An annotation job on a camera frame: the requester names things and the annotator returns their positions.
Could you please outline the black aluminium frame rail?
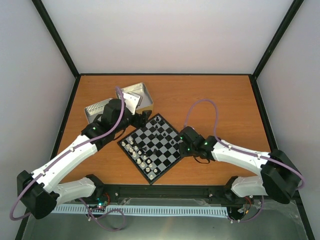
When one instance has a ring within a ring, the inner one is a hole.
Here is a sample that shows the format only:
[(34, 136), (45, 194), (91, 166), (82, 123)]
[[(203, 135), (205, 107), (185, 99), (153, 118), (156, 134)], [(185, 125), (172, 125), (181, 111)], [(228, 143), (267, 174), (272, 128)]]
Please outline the black aluminium frame rail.
[(227, 192), (221, 185), (125, 185), (106, 184), (99, 195), (83, 197), (89, 203), (110, 198), (112, 203), (119, 203), (124, 199), (195, 199), (210, 203), (235, 204), (243, 202), (238, 197)]

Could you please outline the black and silver chessboard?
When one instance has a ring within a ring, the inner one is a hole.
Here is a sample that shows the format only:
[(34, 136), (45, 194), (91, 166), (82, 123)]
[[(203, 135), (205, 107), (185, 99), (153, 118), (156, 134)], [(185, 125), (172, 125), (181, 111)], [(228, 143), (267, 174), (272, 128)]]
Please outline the black and silver chessboard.
[[(130, 145), (130, 149), (122, 146), (122, 142)], [(146, 123), (145, 127), (127, 134), (117, 144), (147, 182), (152, 185), (182, 159), (179, 152), (181, 142), (178, 131), (161, 114), (157, 113)], [(137, 157), (132, 156), (133, 152), (137, 153)], [(141, 163), (145, 163), (145, 167), (141, 168)]]

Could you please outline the gold metal tin base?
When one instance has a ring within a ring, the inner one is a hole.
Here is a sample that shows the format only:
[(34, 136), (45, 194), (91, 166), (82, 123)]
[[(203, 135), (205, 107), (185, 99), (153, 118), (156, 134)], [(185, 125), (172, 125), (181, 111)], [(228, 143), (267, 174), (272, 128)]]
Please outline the gold metal tin base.
[(140, 103), (140, 106), (137, 107), (136, 112), (138, 114), (141, 114), (142, 111), (145, 110), (152, 110), (154, 109), (154, 102), (151, 98), (151, 95), (146, 87), (146, 85), (143, 82), (130, 85), (127, 87), (124, 87), (121, 89), (122, 94), (125, 93), (136, 93), (142, 96), (142, 101)]

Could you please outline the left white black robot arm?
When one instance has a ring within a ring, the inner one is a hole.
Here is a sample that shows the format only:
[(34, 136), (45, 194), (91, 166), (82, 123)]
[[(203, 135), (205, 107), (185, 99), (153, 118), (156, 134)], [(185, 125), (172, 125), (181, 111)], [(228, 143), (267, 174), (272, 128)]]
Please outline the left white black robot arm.
[(89, 174), (80, 180), (61, 183), (61, 180), (85, 159), (112, 142), (115, 135), (127, 127), (144, 127), (152, 110), (136, 112), (128, 107), (128, 100), (111, 98), (98, 114), (60, 154), (42, 167), (20, 172), (17, 176), (17, 195), (29, 214), (37, 220), (49, 215), (56, 206), (89, 197), (92, 201), (103, 198), (103, 183)]

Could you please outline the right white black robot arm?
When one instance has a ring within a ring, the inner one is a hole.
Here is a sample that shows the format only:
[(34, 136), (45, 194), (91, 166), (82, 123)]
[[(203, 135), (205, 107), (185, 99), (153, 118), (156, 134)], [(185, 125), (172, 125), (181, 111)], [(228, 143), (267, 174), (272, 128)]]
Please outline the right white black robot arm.
[(251, 177), (233, 176), (225, 185), (233, 196), (268, 196), (278, 203), (288, 204), (303, 182), (300, 171), (279, 149), (272, 152), (250, 150), (212, 135), (204, 138), (190, 126), (181, 130), (179, 136), (182, 140), (179, 151), (183, 158), (228, 163), (255, 174)]

